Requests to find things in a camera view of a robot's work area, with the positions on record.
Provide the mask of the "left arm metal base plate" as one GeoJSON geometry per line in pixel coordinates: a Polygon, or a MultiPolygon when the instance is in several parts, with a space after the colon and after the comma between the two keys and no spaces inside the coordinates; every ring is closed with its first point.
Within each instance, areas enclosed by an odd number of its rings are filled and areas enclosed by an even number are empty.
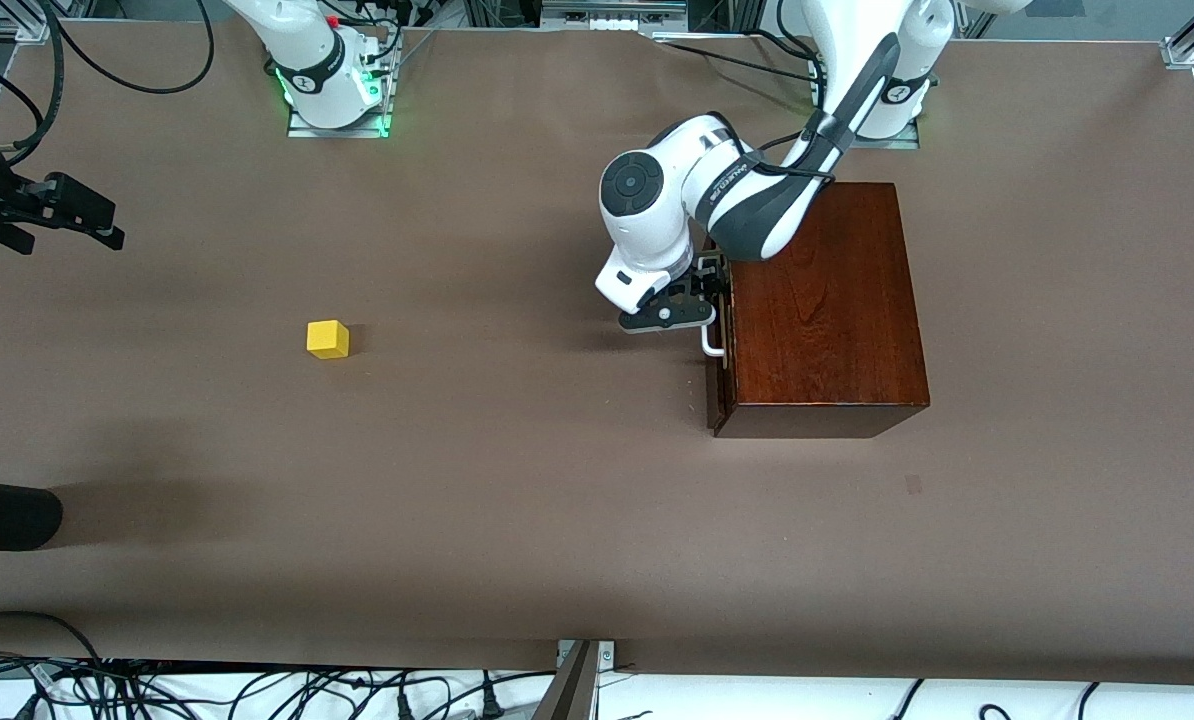
{"type": "Polygon", "coordinates": [[[918,150],[921,149],[921,128],[916,118],[909,119],[898,133],[882,137],[882,127],[878,121],[867,121],[853,141],[853,149],[875,150],[918,150]]]}

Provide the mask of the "dark brown wooden cabinet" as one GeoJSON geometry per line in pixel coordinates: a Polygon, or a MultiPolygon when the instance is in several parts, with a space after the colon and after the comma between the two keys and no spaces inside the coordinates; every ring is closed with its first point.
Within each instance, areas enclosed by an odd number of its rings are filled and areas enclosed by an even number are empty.
{"type": "Polygon", "coordinates": [[[931,404],[894,184],[841,183],[792,242],[730,263],[724,439],[867,439],[931,404]]]}

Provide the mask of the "yellow wooden block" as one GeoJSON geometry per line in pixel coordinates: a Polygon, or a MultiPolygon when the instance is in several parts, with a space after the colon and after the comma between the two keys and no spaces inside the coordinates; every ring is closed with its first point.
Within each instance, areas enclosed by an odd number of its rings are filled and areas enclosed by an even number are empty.
{"type": "Polygon", "coordinates": [[[306,324],[304,347],[318,359],[345,359],[351,353],[350,330],[336,319],[306,324]]]}

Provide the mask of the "black cylindrical object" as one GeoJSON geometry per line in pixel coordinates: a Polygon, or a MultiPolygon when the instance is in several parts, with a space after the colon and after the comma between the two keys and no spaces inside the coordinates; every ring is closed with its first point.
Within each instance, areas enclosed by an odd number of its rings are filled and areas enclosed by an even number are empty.
{"type": "Polygon", "coordinates": [[[63,515],[56,493],[0,484],[0,550],[39,550],[56,536],[63,515]]]}

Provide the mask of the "aluminium profile post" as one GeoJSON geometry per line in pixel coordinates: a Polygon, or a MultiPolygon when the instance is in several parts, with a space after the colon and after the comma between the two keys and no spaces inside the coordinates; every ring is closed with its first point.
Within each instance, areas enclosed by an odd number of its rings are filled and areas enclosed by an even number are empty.
{"type": "Polygon", "coordinates": [[[598,679],[615,667],[614,641],[560,641],[556,673],[530,720],[596,720],[598,679]]]}

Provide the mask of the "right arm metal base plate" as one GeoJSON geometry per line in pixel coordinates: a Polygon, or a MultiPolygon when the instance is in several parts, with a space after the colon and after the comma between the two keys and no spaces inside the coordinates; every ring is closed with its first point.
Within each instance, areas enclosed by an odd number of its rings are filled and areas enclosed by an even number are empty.
{"type": "Polygon", "coordinates": [[[340,67],[322,78],[278,67],[290,106],[293,139],[386,139],[390,136],[399,50],[363,36],[346,42],[340,67]]]}

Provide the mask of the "white metal drawer handle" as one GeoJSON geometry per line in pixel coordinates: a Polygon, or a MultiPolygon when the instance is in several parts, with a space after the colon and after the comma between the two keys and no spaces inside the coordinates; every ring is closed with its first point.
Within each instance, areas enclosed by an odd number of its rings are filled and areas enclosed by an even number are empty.
{"type": "Polygon", "coordinates": [[[701,328],[701,347],[706,356],[713,359],[725,359],[726,332],[724,330],[725,304],[720,304],[715,295],[715,267],[719,263],[725,263],[725,258],[719,250],[703,251],[696,259],[696,270],[710,270],[710,307],[712,319],[701,328]]]}

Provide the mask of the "white power strip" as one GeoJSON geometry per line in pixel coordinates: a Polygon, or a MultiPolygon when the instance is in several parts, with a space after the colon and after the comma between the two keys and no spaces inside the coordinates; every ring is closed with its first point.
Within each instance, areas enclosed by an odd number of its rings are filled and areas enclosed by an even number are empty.
{"type": "Polygon", "coordinates": [[[687,0],[538,0],[538,27],[687,32],[687,0]]]}

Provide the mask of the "brown table cover sheet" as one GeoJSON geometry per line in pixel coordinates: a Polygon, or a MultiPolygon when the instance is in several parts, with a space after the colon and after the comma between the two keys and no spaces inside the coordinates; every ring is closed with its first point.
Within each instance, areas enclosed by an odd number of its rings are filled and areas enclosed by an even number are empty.
{"type": "Polygon", "coordinates": [[[712,437],[698,343],[621,333],[593,275],[607,161],[712,109],[784,135],[795,84],[447,31],[390,139],[295,140],[217,37],[186,94],[70,61],[21,167],[127,247],[0,251],[0,484],[70,513],[0,552],[0,611],[143,659],[1194,682],[1194,78],[1158,47],[955,44],[921,149],[850,152],[933,402],[794,441],[712,437]]]}

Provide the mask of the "light wood drawer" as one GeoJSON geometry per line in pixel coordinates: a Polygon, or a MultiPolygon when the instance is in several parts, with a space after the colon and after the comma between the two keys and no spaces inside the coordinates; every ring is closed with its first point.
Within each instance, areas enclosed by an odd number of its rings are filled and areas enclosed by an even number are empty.
{"type": "MultiPolygon", "coordinates": [[[[704,244],[702,250],[719,250],[718,245],[713,242],[710,236],[704,238],[704,244]]],[[[708,410],[707,410],[707,427],[710,433],[716,433],[718,427],[724,421],[726,411],[728,411],[728,361],[730,361],[730,345],[731,345],[731,332],[730,332],[730,301],[726,302],[725,307],[725,320],[724,330],[726,332],[726,357],[725,359],[713,359],[708,357],[707,365],[707,389],[708,389],[708,410]]]]}

